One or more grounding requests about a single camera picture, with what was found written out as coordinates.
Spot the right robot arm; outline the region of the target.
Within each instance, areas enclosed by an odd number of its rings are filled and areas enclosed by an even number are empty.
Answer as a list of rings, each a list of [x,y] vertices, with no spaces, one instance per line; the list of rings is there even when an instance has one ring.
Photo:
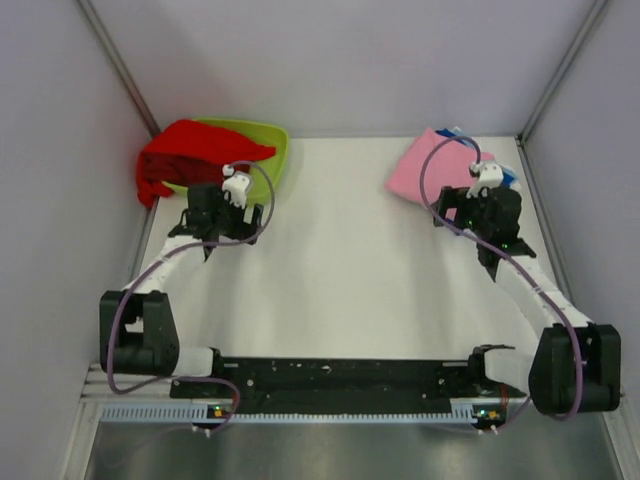
[[[563,295],[520,237],[521,195],[497,187],[478,197],[444,187],[433,205],[437,226],[472,236],[478,261],[518,306],[537,338],[533,348],[482,345],[467,370],[469,388],[487,396],[502,383],[527,394],[549,416],[614,411],[621,397],[621,337]]]

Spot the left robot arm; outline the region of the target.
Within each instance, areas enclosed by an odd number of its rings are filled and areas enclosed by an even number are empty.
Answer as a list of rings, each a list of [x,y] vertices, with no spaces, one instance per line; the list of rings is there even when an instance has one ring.
[[[172,301],[214,249],[253,244],[262,229],[264,207],[250,206],[236,187],[202,184],[190,189],[187,207],[164,244],[132,282],[105,292],[99,303],[100,363],[107,374],[192,377],[205,396],[226,387],[216,366],[219,351],[180,343]]]

